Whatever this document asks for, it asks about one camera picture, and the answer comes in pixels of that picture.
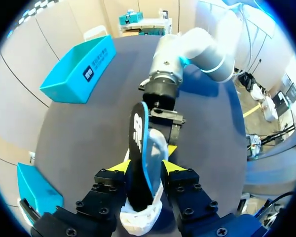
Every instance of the yellow line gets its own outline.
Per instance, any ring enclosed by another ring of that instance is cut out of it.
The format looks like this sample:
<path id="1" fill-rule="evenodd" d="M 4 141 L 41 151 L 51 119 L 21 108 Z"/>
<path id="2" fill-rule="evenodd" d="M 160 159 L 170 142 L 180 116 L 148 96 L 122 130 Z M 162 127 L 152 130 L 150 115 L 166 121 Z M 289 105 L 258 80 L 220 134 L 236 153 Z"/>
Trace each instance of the yellow line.
<path id="1" fill-rule="evenodd" d="M 243 117 L 245 118 L 246 116 L 249 116 L 250 114 L 252 114 L 254 111 L 256 111 L 257 109 L 261 108 L 261 104 L 258 104 L 257 106 L 253 107 L 252 109 L 250 109 L 249 111 L 245 112 L 243 114 Z"/>

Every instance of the box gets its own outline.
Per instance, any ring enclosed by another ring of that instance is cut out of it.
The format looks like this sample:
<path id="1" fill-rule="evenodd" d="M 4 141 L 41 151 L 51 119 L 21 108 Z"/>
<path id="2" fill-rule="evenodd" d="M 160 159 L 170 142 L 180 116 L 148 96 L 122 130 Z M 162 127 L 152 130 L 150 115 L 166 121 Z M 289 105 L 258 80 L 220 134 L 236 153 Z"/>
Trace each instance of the box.
<path id="1" fill-rule="evenodd" d="M 35 166 L 17 163 L 16 170 L 20 199 L 25 198 L 37 213 L 40 215 L 45 212 L 53 214 L 57 206 L 64 206 L 64 198 Z"/>
<path id="2" fill-rule="evenodd" d="M 122 36 L 138 36 L 140 31 L 140 29 L 124 31 Z"/>
<path id="3" fill-rule="evenodd" d="M 55 102 L 84 104 L 115 55 L 110 35 L 79 44 L 56 64 L 40 90 Z"/>
<path id="4" fill-rule="evenodd" d="M 119 23 L 120 25 L 127 25 L 131 23 L 140 22 L 142 19 L 143 19 L 143 13 L 141 11 L 133 12 L 131 14 L 121 15 L 119 17 Z"/>

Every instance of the cable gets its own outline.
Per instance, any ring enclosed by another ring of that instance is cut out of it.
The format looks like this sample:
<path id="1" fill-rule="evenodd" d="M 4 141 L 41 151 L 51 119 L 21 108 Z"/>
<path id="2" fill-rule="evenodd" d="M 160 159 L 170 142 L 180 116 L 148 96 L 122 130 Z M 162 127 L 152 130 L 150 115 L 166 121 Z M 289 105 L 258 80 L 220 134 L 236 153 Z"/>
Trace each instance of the cable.
<path id="1" fill-rule="evenodd" d="M 240 13 L 241 13 L 241 15 L 242 15 L 242 17 L 243 17 L 243 19 L 244 19 L 245 26 L 246 26 L 246 29 L 247 29 L 247 34 L 248 34 L 248 39 L 249 39 L 249 50 L 250 50 L 250 51 L 249 51 L 249 62 L 248 62 L 248 64 L 247 64 L 245 70 L 243 70 L 243 71 L 240 70 L 240 72 L 235 73 L 234 76 L 241 76 L 241 75 L 243 75 L 243 74 L 248 70 L 248 68 L 249 68 L 249 66 L 250 66 L 250 63 L 251 63 L 251 60 L 252 60 L 252 44 L 251 44 L 251 37 L 250 37 L 250 31 L 249 31 L 249 27 L 248 27 L 248 21 L 247 21 L 247 18 L 246 18 L 246 16 L 245 16 L 244 12 L 243 12 L 243 4 L 240 6 L 239 11 L 240 11 Z"/>
<path id="2" fill-rule="evenodd" d="M 260 7 L 260 5 L 257 3 L 257 0 L 253 0 L 253 2 L 256 4 L 256 6 L 263 12 L 265 12 L 262 7 Z"/>
<path id="3" fill-rule="evenodd" d="M 275 203 L 277 203 L 279 200 L 281 200 L 282 198 L 285 198 L 287 196 L 293 195 L 294 192 L 290 191 L 287 193 L 284 193 L 280 196 L 278 196 L 276 199 L 274 199 L 273 201 L 271 201 L 269 204 L 264 205 L 259 211 L 257 211 L 256 214 L 254 214 L 253 216 L 257 219 L 260 219 L 260 216 L 262 216 L 262 214 L 264 214 L 264 212 L 271 206 L 273 206 Z"/>
<path id="4" fill-rule="evenodd" d="M 15 166 L 16 166 L 16 164 L 13 164 L 13 163 L 11 163 L 11 162 L 8 162 L 8 161 L 6 161 L 6 160 L 4 160 L 4 159 L 1 159 L 1 158 L 0 158 L 0 160 L 6 162 L 6 163 L 8 163 L 8 164 L 12 164 L 12 165 L 15 165 Z"/>

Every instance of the black cable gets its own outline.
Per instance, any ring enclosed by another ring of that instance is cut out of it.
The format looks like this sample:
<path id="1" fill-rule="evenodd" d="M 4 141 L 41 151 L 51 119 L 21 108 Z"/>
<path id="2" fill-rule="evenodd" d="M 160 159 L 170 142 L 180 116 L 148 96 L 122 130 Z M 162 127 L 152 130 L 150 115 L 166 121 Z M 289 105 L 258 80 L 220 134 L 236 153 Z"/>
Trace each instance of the black cable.
<path id="1" fill-rule="evenodd" d="M 257 219 L 260 219 L 259 217 L 265 213 L 266 210 L 268 210 L 270 207 L 272 207 L 275 203 L 277 203 L 279 200 L 281 200 L 282 198 L 285 198 L 287 196 L 293 195 L 294 192 L 290 191 L 287 193 L 284 193 L 280 196 L 278 196 L 276 199 L 274 199 L 273 201 L 271 201 L 270 203 L 268 203 L 267 205 L 264 205 L 259 211 L 257 211 L 256 214 L 254 214 L 253 216 Z"/>
<path id="2" fill-rule="evenodd" d="M 10 205 L 10 204 L 7 204 L 7 206 L 19 208 L 18 206 L 14 206 L 14 205 Z"/>
<path id="3" fill-rule="evenodd" d="M 16 166 L 16 164 L 13 164 L 13 163 L 11 163 L 11 162 L 8 162 L 8 161 L 6 161 L 6 160 L 4 160 L 4 159 L 1 159 L 1 158 L 0 158 L 0 160 L 6 162 L 6 163 L 8 163 L 8 164 L 12 164 L 12 165 L 15 165 L 15 166 Z"/>
<path id="4" fill-rule="evenodd" d="M 21 83 L 21 85 L 28 91 L 28 92 L 30 92 L 30 94 L 32 95 L 32 96 L 34 96 L 35 98 L 37 98 L 44 106 L 46 106 L 46 107 L 48 107 L 49 108 L 49 106 L 47 105 L 47 104 L 45 104 L 41 99 L 39 99 L 36 95 L 34 95 L 34 93 L 33 92 L 31 92 L 30 91 L 30 89 L 28 89 L 22 82 L 21 82 L 21 80 L 15 75 L 15 73 L 12 71 L 12 69 L 9 67 L 9 65 L 7 64 L 7 62 L 5 61 L 5 59 L 4 59 L 4 57 L 3 57 L 3 55 L 1 54 L 1 52 L 0 52 L 0 55 L 1 55 L 1 58 L 2 58 L 2 60 L 3 60 L 3 62 L 5 63 L 5 65 L 8 67 L 8 69 L 10 70 L 10 72 L 14 75 L 14 77 L 18 80 L 18 82 L 19 83 Z"/>

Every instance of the white container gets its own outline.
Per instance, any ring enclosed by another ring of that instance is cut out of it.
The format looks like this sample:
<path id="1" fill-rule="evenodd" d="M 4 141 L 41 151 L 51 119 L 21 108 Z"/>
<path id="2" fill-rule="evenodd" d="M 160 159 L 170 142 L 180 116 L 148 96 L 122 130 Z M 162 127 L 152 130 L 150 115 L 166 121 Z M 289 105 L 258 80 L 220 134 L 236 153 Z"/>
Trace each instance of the white container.
<path id="1" fill-rule="evenodd" d="M 278 115 L 275 109 L 275 104 L 270 97 L 268 96 L 265 97 L 264 101 L 262 102 L 262 109 L 263 109 L 263 114 L 266 121 L 272 122 L 278 119 Z"/>

